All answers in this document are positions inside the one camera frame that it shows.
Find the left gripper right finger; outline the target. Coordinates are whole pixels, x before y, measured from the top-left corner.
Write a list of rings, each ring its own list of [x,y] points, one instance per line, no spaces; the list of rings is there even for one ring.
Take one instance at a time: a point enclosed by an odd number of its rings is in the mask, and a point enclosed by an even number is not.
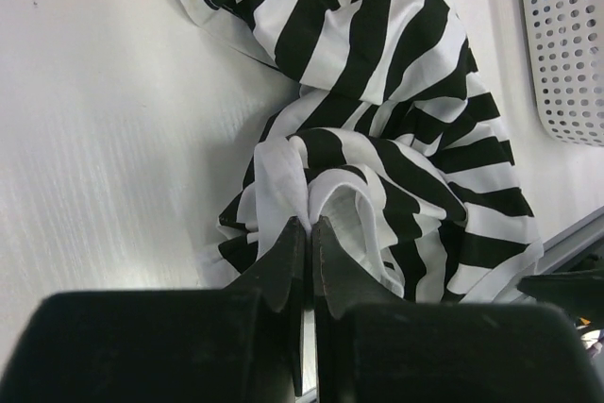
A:
[[[355,315],[370,305],[401,304],[342,247],[326,216],[310,235],[310,276],[315,317],[317,400],[356,400],[358,339]]]

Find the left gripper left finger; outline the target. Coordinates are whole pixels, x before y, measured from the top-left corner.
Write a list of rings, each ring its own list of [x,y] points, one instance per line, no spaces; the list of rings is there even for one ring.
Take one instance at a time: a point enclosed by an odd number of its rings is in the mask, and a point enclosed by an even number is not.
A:
[[[306,231],[292,217],[275,244],[226,286],[258,303],[244,360],[244,396],[302,394]]]

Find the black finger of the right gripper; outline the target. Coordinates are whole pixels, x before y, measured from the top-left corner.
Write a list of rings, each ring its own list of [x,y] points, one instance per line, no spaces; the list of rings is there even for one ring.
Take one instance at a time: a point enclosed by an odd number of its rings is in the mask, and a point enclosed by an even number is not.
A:
[[[603,308],[603,270],[523,277],[517,289],[564,309]]]

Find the black white striped tank top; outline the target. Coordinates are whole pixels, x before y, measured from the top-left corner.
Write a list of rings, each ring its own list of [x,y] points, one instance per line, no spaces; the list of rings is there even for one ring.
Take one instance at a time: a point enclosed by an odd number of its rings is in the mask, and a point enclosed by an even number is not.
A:
[[[179,0],[192,21],[295,81],[267,121],[224,239],[242,275],[290,218],[410,302],[499,299],[544,254],[497,105],[452,0]]]

